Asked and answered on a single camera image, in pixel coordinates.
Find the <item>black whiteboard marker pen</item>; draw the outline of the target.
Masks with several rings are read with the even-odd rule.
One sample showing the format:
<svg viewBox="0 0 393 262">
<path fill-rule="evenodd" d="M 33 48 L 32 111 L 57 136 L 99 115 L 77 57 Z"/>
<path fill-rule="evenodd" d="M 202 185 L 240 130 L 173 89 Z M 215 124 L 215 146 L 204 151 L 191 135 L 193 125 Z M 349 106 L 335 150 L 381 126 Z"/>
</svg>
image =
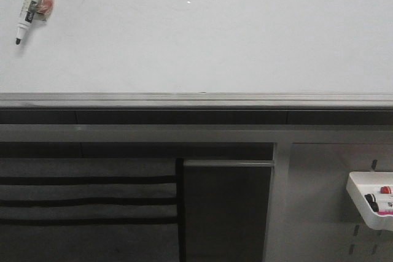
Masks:
<svg viewBox="0 0 393 262">
<path fill-rule="evenodd" d="M 34 20 L 47 21 L 52 14 L 54 0 L 24 0 L 17 23 L 15 44 L 20 45 Z"/>
</svg>

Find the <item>white whiteboard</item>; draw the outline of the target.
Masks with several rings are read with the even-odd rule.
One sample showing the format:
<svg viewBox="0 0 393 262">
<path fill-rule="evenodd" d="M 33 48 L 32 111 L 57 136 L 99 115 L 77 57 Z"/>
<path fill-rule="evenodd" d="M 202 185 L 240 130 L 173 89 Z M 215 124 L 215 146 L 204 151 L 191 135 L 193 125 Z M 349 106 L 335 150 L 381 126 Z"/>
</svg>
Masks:
<svg viewBox="0 0 393 262">
<path fill-rule="evenodd" d="M 3 93 L 390 93 L 392 0 L 55 0 L 15 44 Z"/>
</svg>

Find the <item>grey aluminium whiteboard tray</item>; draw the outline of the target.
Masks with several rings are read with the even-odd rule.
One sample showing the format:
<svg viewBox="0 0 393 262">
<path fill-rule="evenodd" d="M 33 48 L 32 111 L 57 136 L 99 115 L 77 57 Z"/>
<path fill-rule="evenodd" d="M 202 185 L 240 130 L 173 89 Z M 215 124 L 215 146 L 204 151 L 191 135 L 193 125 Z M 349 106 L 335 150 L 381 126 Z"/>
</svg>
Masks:
<svg viewBox="0 0 393 262">
<path fill-rule="evenodd" d="M 392 110 L 390 93 L 1 93 L 5 109 Z"/>
</svg>

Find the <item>dark grey hanging panel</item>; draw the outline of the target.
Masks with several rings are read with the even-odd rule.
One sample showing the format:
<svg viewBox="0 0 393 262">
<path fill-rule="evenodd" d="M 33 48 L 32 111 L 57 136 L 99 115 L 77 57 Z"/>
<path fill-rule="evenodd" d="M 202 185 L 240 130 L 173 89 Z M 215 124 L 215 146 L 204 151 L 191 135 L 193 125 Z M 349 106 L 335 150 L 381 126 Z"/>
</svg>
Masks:
<svg viewBox="0 0 393 262">
<path fill-rule="evenodd" d="M 262 261 L 272 165 L 187 160 L 187 261 Z"/>
</svg>

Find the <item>grey fabric pocket organizer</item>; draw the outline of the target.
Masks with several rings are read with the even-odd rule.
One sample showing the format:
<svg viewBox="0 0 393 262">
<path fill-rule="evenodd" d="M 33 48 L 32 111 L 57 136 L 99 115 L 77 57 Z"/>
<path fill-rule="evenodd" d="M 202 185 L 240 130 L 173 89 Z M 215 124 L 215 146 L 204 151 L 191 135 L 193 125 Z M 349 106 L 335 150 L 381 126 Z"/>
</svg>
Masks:
<svg viewBox="0 0 393 262">
<path fill-rule="evenodd" d="M 182 161 L 3 158 L 2 261 L 184 261 Z"/>
</svg>

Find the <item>white plastic marker tray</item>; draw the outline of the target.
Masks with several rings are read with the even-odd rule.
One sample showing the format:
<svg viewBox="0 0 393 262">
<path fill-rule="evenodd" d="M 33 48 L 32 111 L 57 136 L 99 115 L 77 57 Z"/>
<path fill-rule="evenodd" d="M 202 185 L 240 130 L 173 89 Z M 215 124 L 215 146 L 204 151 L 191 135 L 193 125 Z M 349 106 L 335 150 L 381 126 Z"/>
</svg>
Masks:
<svg viewBox="0 0 393 262">
<path fill-rule="evenodd" d="M 365 199 L 366 194 L 379 194 L 383 186 L 392 187 L 392 172 L 350 172 L 346 190 L 369 228 L 392 231 L 392 215 L 378 215 Z"/>
</svg>

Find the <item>black capped marker upper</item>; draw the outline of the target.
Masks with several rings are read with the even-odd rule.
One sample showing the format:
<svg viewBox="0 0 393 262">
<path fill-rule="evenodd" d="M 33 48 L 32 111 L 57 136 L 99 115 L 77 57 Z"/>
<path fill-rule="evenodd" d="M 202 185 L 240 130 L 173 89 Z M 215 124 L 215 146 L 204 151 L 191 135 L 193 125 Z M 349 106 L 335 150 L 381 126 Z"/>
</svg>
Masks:
<svg viewBox="0 0 393 262">
<path fill-rule="evenodd" d="M 368 202 L 392 202 L 393 197 L 391 194 L 366 194 L 365 199 Z"/>
</svg>

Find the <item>black capped marker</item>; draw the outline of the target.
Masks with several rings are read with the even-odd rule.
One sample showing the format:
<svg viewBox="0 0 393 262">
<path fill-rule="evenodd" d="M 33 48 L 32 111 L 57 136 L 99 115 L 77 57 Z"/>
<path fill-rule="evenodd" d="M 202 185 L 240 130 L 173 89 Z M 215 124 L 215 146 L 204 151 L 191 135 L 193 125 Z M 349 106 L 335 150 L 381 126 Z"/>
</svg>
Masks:
<svg viewBox="0 0 393 262">
<path fill-rule="evenodd" d="M 392 202 L 371 202 L 370 207 L 374 212 L 392 211 Z"/>
<path fill-rule="evenodd" d="M 391 194 L 366 194 L 365 199 L 368 202 L 392 202 L 393 197 Z"/>
</svg>

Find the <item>black capped marker lower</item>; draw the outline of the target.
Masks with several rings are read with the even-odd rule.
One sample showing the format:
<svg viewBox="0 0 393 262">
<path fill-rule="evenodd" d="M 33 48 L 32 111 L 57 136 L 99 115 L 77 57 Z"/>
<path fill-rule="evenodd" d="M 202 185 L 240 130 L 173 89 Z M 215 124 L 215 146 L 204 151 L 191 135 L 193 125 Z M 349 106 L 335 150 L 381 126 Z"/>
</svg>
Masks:
<svg viewBox="0 0 393 262">
<path fill-rule="evenodd" d="M 370 207 L 374 212 L 392 211 L 392 202 L 371 202 Z"/>
</svg>

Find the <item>red capped marker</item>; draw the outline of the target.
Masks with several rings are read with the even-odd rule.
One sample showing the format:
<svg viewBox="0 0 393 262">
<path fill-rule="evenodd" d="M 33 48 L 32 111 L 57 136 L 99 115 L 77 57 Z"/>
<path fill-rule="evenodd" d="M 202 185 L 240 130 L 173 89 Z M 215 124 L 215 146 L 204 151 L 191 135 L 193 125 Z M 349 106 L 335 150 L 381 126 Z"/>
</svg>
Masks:
<svg viewBox="0 0 393 262">
<path fill-rule="evenodd" d="M 383 186 L 380 188 L 380 193 L 384 195 L 391 195 L 392 194 L 392 187 L 391 186 Z"/>
</svg>

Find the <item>pink marker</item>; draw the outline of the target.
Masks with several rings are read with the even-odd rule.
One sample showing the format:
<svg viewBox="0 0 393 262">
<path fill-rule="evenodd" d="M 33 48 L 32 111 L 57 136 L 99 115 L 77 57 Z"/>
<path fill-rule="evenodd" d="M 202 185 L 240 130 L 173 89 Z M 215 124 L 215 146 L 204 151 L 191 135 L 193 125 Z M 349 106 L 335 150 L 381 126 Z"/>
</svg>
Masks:
<svg viewBox="0 0 393 262">
<path fill-rule="evenodd" d="M 393 212 L 392 211 L 380 211 L 380 212 L 377 212 L 377 214 L 378 215 L 393 215 Z"/>
</svg>

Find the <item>white metal pegboard frame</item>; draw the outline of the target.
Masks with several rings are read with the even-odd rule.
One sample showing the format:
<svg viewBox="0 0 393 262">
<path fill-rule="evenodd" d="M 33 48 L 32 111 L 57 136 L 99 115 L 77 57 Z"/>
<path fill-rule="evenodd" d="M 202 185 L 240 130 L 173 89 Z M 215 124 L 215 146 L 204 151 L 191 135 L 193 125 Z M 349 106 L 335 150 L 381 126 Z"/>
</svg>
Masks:
<svg viewBox="0 0 393 262">
<path fill-rule="evenodd" d="M 272 165 L 262 261 L 391 261 L 346 183 L 392 171 L 390 126 L 3 125 L 3 158 L 258 161 Z"/>
</svg>

